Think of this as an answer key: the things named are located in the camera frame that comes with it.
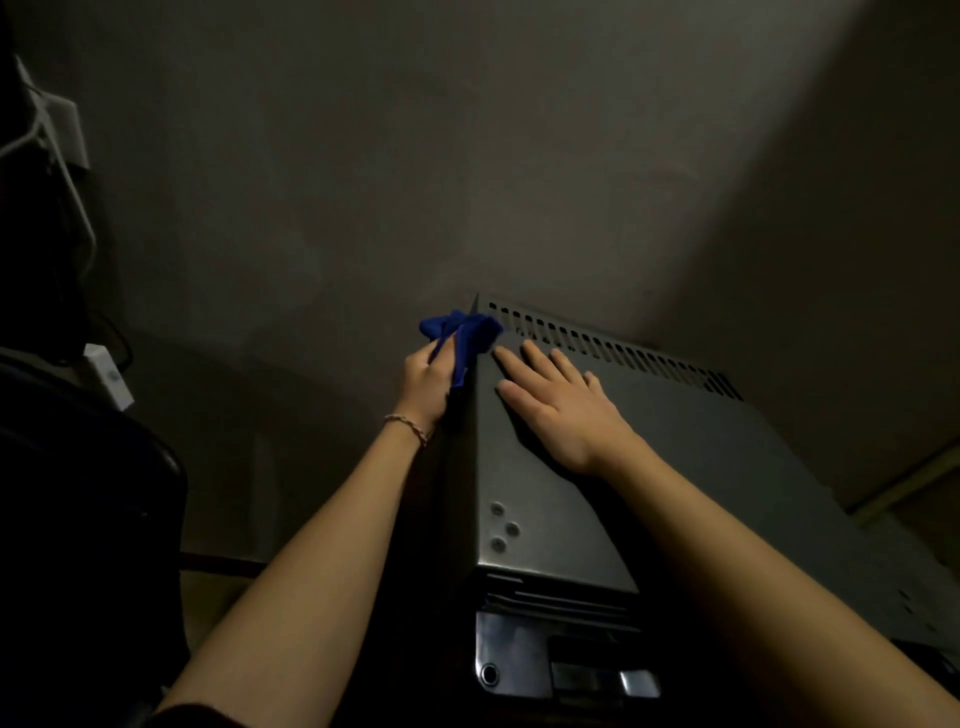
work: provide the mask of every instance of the bracelet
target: bracelet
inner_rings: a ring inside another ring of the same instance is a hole
[[[385,418],[383,418],[383,421],[385,423],[392,423],[392,422],[404,423],[405,425],[410,427],[410,429],[414,431],[414,434],[417,435],[418,439],[420,439],[420,446],[422,448],[426,447],[426,441],[430,439],[429,437],[427,437],[426,432],[420,429],[417,423],[415,423],[410,418],[404,417],[403,415],[397,415],[396,413],[387,415]]]

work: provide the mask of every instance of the dark sleeve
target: dark sleeve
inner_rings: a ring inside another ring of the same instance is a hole
[[[143,728],[245,728],[205,705],[175,705],[151,716]]]

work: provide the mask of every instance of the blue cloth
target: blue cloth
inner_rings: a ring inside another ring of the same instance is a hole
[[[464,375],[467,373],[469,362],[473,361],[478,353],[490,349],[496,337],[503,331],[503,327],[496,319],[483,313],[467,315],[454,308],[449,316],[434,316],[432,319],[423,319],[420,322],[420,333],[427,338],[436,339],[437,346],[430,354],[430,361],[440,352],[454,333],[457,338],[454,346],[457,350],[457,361],[453,366],[453,381],[451,387],[464,386]]]

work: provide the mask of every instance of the vent grille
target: vent grille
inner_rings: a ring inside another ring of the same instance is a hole
[[[652,352],[611,339],[609,336],[600,336],[583,328],[549,321],[540,314],[528,313],[513,304],[485,299],[478,305],[478,309],[493,316],[508,331],[514,331],[533,341],[542,341],[549,346],[604,359],[638,373],[671,379],[720,397],[743,401],[740,393],[721,373],[703,369],[676,357]]]

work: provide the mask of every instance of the gray wall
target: gray wall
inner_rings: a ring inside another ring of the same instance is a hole
[[[957,434],[955,3],[8,5],[187,548],[272,553],[481,288],[725,369],[845,503]]]

